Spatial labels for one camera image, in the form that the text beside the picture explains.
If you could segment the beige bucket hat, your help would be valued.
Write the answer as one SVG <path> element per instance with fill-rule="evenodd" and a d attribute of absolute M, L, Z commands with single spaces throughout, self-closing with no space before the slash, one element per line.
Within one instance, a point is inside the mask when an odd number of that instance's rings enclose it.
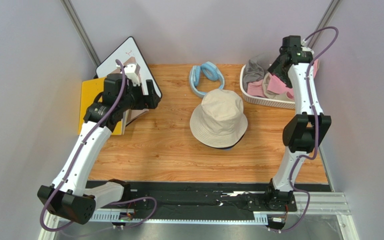
<path fill-rule="evenodd" d="M 193 110 L 189 127 L 192 135 L 205 146 L 232 146 L 248 128 L 242 98 L 232 90 L 208 92 Z"/>

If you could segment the pink and beige reversible hat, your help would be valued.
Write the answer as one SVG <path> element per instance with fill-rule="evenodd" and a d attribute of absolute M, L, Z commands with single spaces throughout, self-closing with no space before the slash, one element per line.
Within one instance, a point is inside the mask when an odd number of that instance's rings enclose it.
<path fill-rule="evenodd" d="M 250 82 L 246 91 L 249 95 L 273 100 L 294 102 L 294 91 L 276 76 L 267 73 L 259 81 Z"/>

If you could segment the black bucket hat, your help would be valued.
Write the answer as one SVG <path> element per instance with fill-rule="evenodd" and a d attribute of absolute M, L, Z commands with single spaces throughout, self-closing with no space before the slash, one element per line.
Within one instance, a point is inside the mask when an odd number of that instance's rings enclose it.
<path fill-rule="evenodd" d="M 243 137 L 244 137 L 244 135 L 245 134 L 243 134 L 240 138 L 239 138 L 239 140 L 235 143 L 235 144 L 233 144 L 233 145 L 231 145 L 231 146 L 226 146 L 226 147 L 212 147 L 212 146 L 208 146 L 208 147 L 210 147 L 210 148 L 213 148 L 213 149 L 217 149 L 217 150 L 222 150 L 222 149 L 227 149 L 227 148 L 234 148 L 242 139 L 243 139 Z"/>

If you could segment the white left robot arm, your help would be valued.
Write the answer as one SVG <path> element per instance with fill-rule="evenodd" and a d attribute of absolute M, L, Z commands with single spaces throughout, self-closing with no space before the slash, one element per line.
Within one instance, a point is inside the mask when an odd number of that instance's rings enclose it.
<path fill-rule="evenodd" d="M 127 110 L 156 109 L 162 94 L 153 79 L 134 84 L 131 76 L 111 73 L 103 90 L 86 109 L 81 132 L 67 162 L 50 185 L 42 185 L 37 196 L 50 214 L 84 225 L 94 212 L 133 199 L 131 184 L 110 179 L 88 189 L 88 177 L 104 144 L 123 120 Z"/>

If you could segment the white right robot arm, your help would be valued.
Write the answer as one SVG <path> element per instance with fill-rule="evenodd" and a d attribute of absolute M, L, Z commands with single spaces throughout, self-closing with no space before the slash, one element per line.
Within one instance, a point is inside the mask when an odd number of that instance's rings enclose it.
<path fill-rule="evenodd" d="M 265 193 L 265 204 L 270 210 L 283 209 L 292 203 L 303 162 L 315 159 L 332 124 L 331 117 L 324 114 L 319 104 L 314 65 L 312 50 L 302 45 L 299 35 L 290 35 L 282 39 L 279 56 L 268 69 L 293 90 L 295 103 L 295 115 L 282 132 L 285 153 Z"/>

